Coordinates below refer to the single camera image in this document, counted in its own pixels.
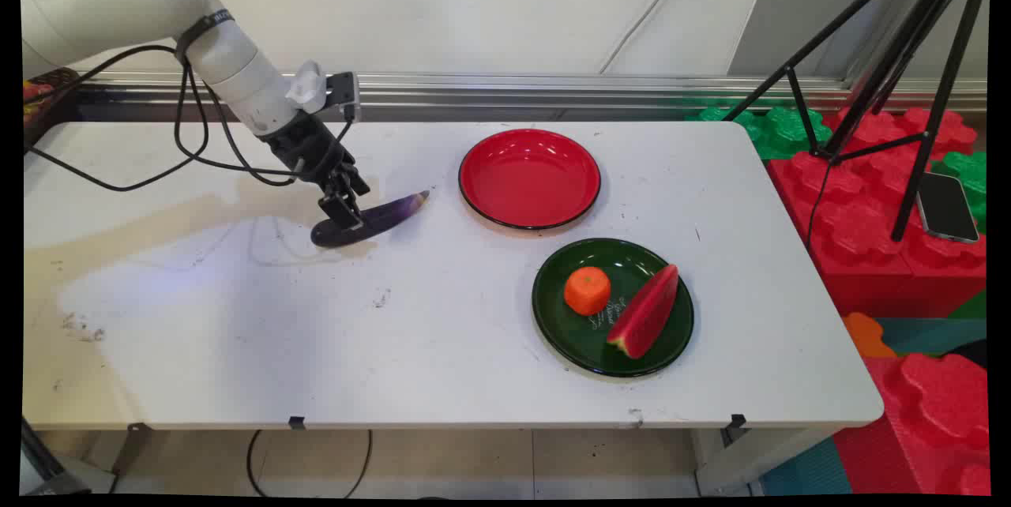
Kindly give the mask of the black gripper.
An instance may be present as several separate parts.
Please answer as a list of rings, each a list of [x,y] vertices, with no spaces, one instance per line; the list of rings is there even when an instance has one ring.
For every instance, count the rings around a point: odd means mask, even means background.
[[[296,114],[284,126],[263,135],[271,152],[299,179],[324,186],[319,208],[342,230],[363,226],[358,195],[368,194],[353,155],[314,115]]]

